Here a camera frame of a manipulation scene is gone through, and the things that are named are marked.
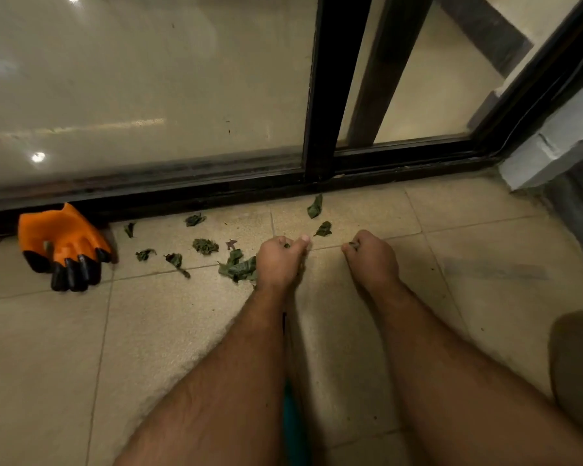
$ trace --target reflected ceiling light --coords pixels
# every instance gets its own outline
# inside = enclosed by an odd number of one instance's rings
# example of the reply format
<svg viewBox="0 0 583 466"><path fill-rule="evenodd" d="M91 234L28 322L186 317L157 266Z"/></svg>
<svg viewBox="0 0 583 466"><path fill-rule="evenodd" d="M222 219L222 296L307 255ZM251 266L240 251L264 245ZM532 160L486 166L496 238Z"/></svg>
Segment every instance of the reflected ceiling light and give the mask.
<svg viewBox="0 0 583 466"><path fill-rule="evenodd" d="M45 159L45 154L43 152L36 152L36 153L32 154L30 159L35 163L39 163Z"/></svg>

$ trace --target person's right hand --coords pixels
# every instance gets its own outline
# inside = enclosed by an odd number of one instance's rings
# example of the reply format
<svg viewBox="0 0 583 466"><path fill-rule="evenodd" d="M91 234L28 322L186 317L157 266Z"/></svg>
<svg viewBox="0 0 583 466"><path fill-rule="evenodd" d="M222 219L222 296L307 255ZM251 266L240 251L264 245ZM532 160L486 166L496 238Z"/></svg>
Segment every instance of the person's right hand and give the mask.
<svg viewBox="0 0 583 466"><path fill-rule="evenodd" d="M358 249L350 243L344 243L341 250L346 256L352 277L372 297L399 284L400 268L395 251L387 242L368 230L360 230L352 243Z"/></svg>

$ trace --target teal object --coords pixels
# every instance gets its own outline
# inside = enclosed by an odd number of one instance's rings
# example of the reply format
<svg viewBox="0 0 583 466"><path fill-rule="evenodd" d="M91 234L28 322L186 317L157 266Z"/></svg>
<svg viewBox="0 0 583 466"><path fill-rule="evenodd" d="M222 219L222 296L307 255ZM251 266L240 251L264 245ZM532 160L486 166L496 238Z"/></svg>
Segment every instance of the teal object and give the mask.
<svg viewBox="0 0 583 466"><path fill-rule="evenodd" d="M287 466L311 466L311 448L289 381L285 383L283 398L283 441Z"/></svg>

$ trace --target orange glove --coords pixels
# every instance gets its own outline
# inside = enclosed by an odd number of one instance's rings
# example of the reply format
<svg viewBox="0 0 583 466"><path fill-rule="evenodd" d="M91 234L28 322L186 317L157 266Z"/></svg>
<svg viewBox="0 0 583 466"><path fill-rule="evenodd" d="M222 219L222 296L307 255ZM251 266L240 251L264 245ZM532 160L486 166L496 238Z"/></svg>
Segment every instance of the orange glove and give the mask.
<svg viewBox="0 0 583 466"><path fill-rule="evenodd" d="M52 272L54 291L86 291L101 280L101 262L111 260L110 246L75 207L21 214L17 237L23 256L37 273ZM53 262L45 242L54 246Z"/></svg>

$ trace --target white wall corner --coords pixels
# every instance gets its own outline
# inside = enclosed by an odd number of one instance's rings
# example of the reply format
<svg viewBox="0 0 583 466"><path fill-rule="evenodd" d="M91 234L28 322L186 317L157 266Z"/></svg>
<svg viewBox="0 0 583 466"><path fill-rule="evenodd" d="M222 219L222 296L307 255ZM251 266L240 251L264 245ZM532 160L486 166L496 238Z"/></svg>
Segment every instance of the white wall corner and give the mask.
<svg viewBox="0 0 583 466"><path fill-rule="evenodd" d="M512 190L539 186L583 160L583 88L498 167Z"/></svg>

